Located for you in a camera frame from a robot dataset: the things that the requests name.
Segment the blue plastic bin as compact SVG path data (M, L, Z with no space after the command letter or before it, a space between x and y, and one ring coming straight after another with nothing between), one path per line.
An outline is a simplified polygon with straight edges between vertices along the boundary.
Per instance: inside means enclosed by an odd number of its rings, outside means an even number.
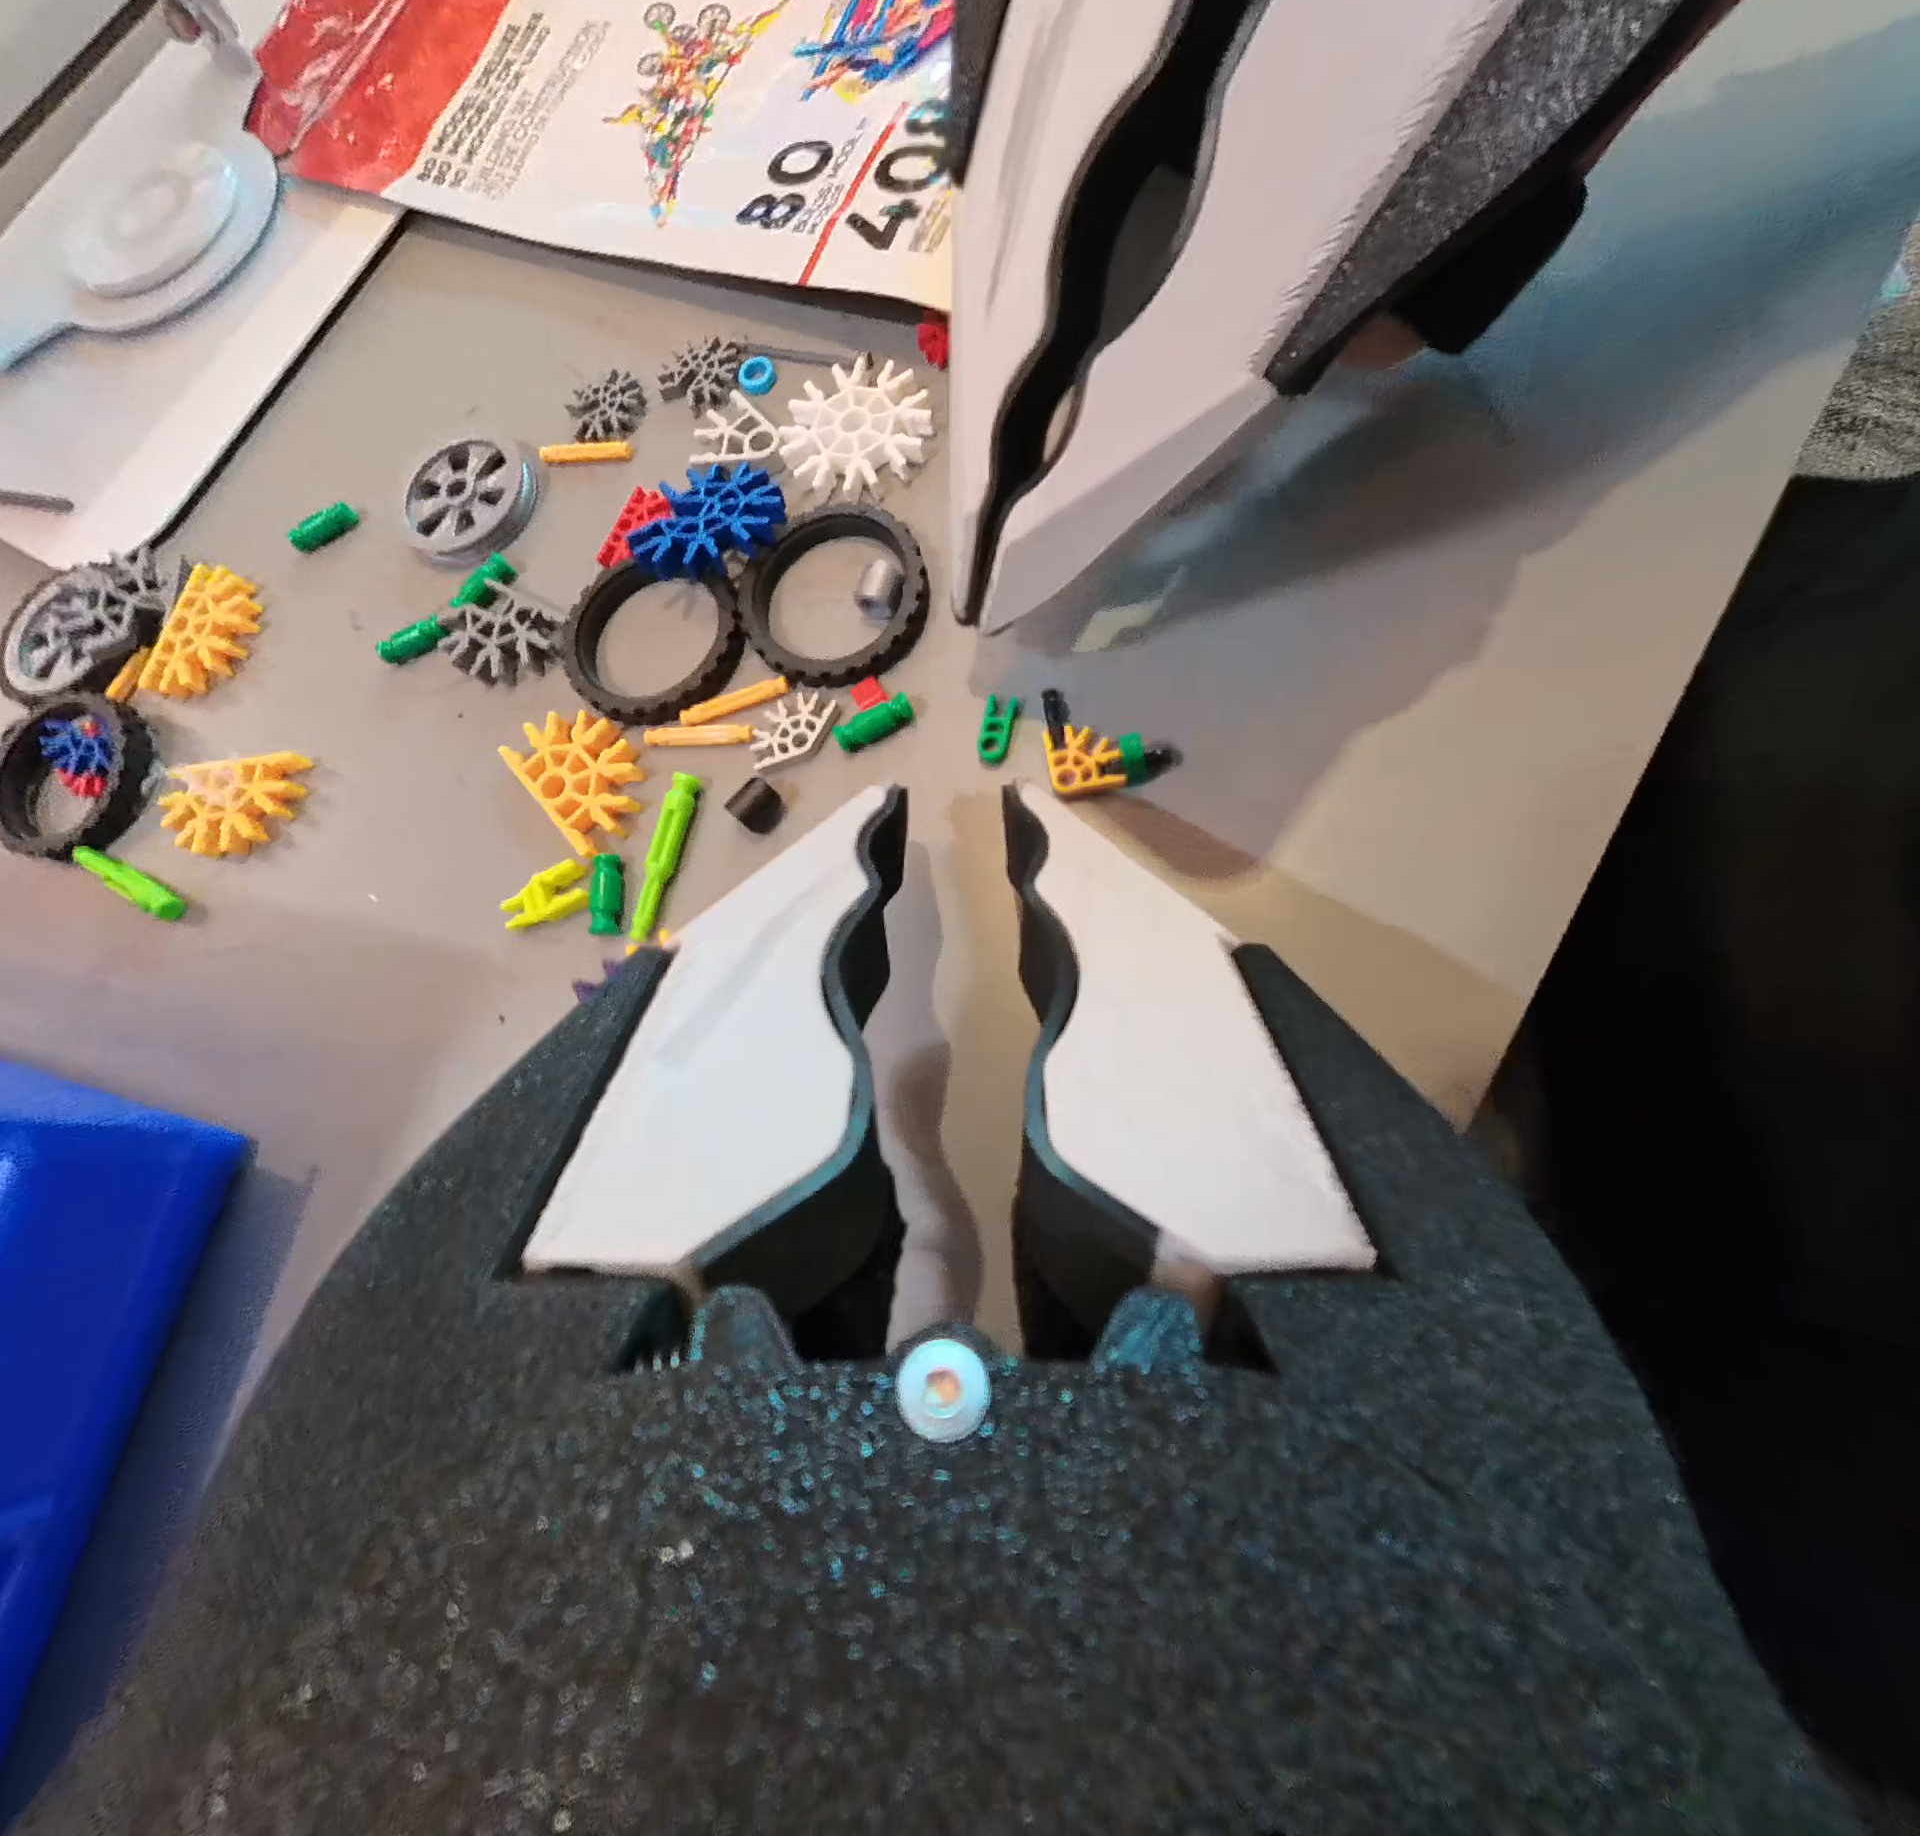
M253 1144L0 1069L0 1738Z

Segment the lime green rod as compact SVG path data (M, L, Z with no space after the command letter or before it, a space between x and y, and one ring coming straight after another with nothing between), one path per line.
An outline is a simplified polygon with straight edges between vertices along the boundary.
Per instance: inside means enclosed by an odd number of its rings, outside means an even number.
M667 792L664 792L664 812L655 812L655 834L650 834L650 850L640 850L640 875L636 875L636 911L632 911L632 950L655 933L664 924L664 902L681 875L681 850L689 850L689 834L693 834L693 812L699 812L699 777L667 777Z
M154 917L154 924L184 924L184 895L163 890L162 875L97 850L97 846L73 846L73 861L91 868L108 895L123 895L125 911Z

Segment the white document stand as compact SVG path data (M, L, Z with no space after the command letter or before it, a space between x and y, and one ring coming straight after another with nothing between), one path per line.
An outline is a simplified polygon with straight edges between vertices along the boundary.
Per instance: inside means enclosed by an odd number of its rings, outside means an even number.
M175 0L163 45L0 239L5 554L73 573L162 540L401 227L395 203L279 180L248 134L287 0Z

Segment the grey fan connector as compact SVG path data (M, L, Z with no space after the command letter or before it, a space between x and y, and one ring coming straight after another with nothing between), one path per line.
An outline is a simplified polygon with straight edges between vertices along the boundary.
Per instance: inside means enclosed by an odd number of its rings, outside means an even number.
M489 606L453 606L439 617L439 653L481 688L518 688L557 663L569 617L524 591L494 591Z

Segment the yellow fan connector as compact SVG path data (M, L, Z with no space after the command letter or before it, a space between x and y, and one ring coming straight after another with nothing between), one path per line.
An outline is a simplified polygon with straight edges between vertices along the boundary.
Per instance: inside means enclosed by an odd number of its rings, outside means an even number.
M192 858L248 858L301 818L309 767L301 751L175 764L162 790L162 825Z
M574 858L599 858L603 839L632 839L640 812L640 764L619 716L603 711L545 711L524 726L524 751L494 746L518 790L557 825Z
M226 564L192 564L171 617L162 624L162 641L138 663L134 693L201 699L248 663L253 635L258 635L253 576Z

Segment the grey wheel hub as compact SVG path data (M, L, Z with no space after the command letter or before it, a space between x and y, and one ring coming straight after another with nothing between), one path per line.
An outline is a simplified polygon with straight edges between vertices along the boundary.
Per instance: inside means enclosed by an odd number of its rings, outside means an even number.
M524 540L542 511L542 456L494 429L423 448L401 495L408 546L435 564L474 564Z

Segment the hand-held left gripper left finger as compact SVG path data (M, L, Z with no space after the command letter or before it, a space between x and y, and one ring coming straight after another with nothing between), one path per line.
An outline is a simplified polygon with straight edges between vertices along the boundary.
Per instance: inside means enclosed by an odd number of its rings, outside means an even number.
M681 930L528 1272L843 1285L895 1220L863 1018L911 792L863 790Z

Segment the blue snowflake connector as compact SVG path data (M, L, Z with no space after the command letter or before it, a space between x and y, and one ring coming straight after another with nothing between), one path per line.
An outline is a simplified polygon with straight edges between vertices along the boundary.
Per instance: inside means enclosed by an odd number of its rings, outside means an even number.
M783 481L754 466L699 466L667 495L677 519L712 546L768 546L786 528Z
M655 517L622 533L622 561L655 576L706 576L728 573L747 517L728 495L655 495Z

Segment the pale grey small connector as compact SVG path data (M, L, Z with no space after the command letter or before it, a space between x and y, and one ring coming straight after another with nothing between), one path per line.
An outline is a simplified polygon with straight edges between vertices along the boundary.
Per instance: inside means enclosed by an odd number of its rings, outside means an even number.
M839 699L834 693L799 688L799 693L778 699L750 726L750 767L778 777L778 767L813 764L819 746L834 735L834 726L839 726Z

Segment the white fan connector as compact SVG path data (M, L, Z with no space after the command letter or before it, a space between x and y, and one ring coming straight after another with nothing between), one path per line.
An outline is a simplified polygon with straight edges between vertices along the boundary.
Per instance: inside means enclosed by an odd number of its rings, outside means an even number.
M783 429L747 385L728 392L728 408L706 408L693 426L689 475L693 472L778 472Z

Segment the white snowflake connector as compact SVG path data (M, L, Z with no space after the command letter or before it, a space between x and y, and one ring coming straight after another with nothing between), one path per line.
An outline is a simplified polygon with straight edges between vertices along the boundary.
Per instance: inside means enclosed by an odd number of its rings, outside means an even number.
M937 441L937 401L913 367L863 357L834 367L834 385L799 385L786 426L778 426L783 472L813 504L876 504L883 481L911 481Z

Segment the black toy tire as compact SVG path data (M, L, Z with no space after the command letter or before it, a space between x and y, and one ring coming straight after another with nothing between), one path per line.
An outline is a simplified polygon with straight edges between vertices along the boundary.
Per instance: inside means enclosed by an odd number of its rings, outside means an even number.
M813 546L834 546L834 540L863 540L876 546L883 561L895 561L905 573L905 599L889 612L889 624L863 641L863 651L843 651L843 653L799 653L778 635L778 591L783 576L813 554ZM783 519L783 533L768 540L768 554L754 554L740 576L740 624L750 635L750 651L763 653L763 668L778 668L786 688L850 688L850 677L868 677L868 673L889 673L911 663L911 651L921 641L921 624L928 624L928 564L921 564L921 540L868 511L868 504L826 504L826 511L805 511L794 519Z
M619 726L667 726L667 716L681 716L689 708L728 693L728 688L730 688L730 668L747 663L740 591L730 591L728 573L706 573L706 576L693 576L693 583L712 599L712 612L720 612L720 630L712 630L706 663L699 663L693 673L681 673L677 688L655 688L655 693L619 693L619 688L603 688L603 663L599 663L599 653L603 653L603 630L613 630L613 617L619 617L632 599L640 599L640 591L655 591L655 583L667 583L667 576L655 576L650 564L632 561L632 564L603 573L599 583L585 583L585 599L574 606L574 617L569 617L569 630L557 630L557 668L569 668L574 693L578 693L599 716L619 716Z
M108 716L123 730L123 767L105 802L78 802L55 790L55 777L39 753L39 716ZM134 708L117 708L105 693L64 693L10 716L0 746L0 839L19 858L73 861L73 846L108 850L134 834L146 812L162 767L154 726Z

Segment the grey spoked wheel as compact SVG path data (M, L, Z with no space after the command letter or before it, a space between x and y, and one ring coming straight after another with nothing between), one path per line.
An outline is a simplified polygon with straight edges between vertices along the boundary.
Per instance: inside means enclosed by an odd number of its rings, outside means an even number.
M105 693L175 606L171 554L117 554L32 583L0 635L0 688L10 708Z

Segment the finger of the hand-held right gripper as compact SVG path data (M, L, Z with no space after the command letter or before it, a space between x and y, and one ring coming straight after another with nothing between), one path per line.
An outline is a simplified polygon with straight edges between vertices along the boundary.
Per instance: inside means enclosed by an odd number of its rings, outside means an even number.
M1012 511L1042 481L1091 357L1110 236L1145 169L1138 110L1193 0L957 0L955 45L955 617L987 630Z
M982 90L982 630L1210 481L1272 365L1523 0L1246 0L1162 281L1101 297L1202 0L1012 0Z

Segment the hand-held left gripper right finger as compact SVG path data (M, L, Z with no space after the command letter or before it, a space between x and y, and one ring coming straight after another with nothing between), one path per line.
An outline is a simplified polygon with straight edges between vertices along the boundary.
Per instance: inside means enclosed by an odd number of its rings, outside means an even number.
M1121 1272L1375 1272L1377 1253L1237 972L1237 938L1070 802L1005 790L1024 1144Z

